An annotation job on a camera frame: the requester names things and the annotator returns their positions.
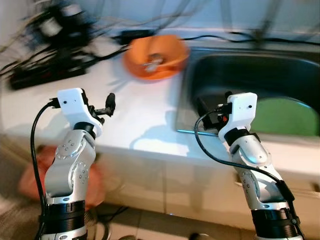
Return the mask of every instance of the sink basin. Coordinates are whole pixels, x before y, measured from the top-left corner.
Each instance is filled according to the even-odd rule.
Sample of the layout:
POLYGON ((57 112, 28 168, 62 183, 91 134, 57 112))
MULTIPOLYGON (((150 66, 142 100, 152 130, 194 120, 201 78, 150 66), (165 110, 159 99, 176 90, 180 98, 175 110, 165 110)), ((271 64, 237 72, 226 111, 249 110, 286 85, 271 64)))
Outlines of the sink basin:
MULTIPOLYGON (((256 93, 257 114, 260 100, 286 98, 320 115, 319 58, 318 53, 310 52, 193 48, 184 71, 176 129, 193 132, 199 115, 225 103, 225 93, 228 91, 234 94, 256 93)), ((212 115, 210 120, 217 122, 217 116, 212 115)), ((270 128, 264 129, 263 126, 254 130, 283 134, 281 131, 270 131, 270 128)), ((204 132, 203 126, 200 131, 203 134, 216 134, 215 131, 204 132)))

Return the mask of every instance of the white robotic arm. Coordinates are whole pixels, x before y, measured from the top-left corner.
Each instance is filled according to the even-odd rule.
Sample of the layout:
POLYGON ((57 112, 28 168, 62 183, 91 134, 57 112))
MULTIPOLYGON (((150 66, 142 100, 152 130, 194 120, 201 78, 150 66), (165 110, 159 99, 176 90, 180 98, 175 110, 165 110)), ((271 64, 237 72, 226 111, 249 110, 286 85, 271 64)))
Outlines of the white robotic arm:
POLYGON ((220 122, 218 137, 230 146, 232 162, 214 157, 199 139, 199 122, 210 113, 197 121, 194 127, 196 140, 209 157, 235 167, 251 209, 256 240, 303 240, 292 193, 273 167, 270 152, 255 133, 249 133, 256 106, 257 95, 248 92, 229 95, 227 103, 219 104, 213 111, 220 122))
POLYGON ((61 90, 57 96, 51 103, 61 108, 71 130, 57 147, 53 164, 45 175, 45 208, 39 218, 44 227, 39 238, 86 240, 84 216, 89 170, 96 158, 95 138, 102 134, 105 122, 98 115, 113 115, 115 95, 111 93, 105 108, 97 110, 88 104, 83 89, 61 90))

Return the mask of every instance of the kitchen counter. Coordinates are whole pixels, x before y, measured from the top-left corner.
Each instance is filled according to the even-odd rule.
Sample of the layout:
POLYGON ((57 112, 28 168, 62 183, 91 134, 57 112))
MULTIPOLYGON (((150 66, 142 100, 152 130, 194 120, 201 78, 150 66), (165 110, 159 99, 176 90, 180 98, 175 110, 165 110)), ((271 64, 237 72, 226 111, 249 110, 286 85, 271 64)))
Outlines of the kitchen counter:
MULTIPOLYGON (((101 55, 119 47, 110 42, 96 43, 101 55)), ((57 91, 83 88, 89 104, 103 108, 107 95, 115 93, 114 116, 105 117, 102 136, 96 139, 100 153, 135 155, 168 161, 190 161, 202 166, 216 166, 200 150, 192 134, 175 130, 175 117, 182 73, 156 82, 139 80, 122 65, 122 55, 92 66, 82 76, 46 83, 21 90, 10 90, 1 80, 0 132, 8 136, 30 137, 33 120, 57 91)), ((48 109, 40 118, 35 133, 37 144, 59 144, 68 124, 59 109, 48 109)), ((229 159, 227 146, 216 137, 203 136, 205 146, 217 157, 229 159)), ((262 141, 271 152, 276 169, 288 173, 318 176, 320 144, 293 144, 262 141)))

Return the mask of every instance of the floor tile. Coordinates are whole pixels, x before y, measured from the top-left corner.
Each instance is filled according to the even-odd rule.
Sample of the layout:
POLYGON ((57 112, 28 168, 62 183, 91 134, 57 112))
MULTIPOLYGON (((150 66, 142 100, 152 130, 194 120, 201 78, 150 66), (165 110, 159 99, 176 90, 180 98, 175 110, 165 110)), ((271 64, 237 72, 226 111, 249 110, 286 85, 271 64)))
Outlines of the floor tile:
POLYGON ((142 212, 137 238, 187 240, 192 233, 205 233, 217 240, 241 240, 238 228, 150 211, 142 212))
POLYGON ((255 239, 255 235, 256 233, 254 231, 250 231, 250 230, 246 230, 246 229, 241 229, 240 230, 240 236, 241 236, 241 240, 253 240, 255 239))
MULTIPOLYGON (((101 204, 97 208, 97 213, 113 214, 120 206, 101 204)), ((119 238, 127 235, 137 235, 139 221, 141 218, 141 210, 128 208, 126 211, 114 217, 110 223, 111 238, 110 240, 118 240, 119 238)))

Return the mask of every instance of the red cloth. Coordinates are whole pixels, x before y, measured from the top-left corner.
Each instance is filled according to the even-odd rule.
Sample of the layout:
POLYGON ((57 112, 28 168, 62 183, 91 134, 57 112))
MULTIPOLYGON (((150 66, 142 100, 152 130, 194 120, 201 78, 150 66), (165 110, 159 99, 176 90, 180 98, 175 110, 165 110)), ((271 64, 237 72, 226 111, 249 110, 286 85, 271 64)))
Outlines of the red cloth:
MULTIPOLYGON (((56 146, 45 146, 36 156, 38 163, 39 176, 42 184, 42 189, 45 194, 45 175, 51 164, 53 163, 56 146)), ((29 164, 25 169, 18 185, 18 190, 29 198, 39 200, 39 194, 34 175, 32 164, 29 164)), ((85 197, 85 209, 88 210, 101 204, 106 195, 106 189, 103 182, 102 172, 96 164, 93 164, 89 171, 88 189, 85 197)))

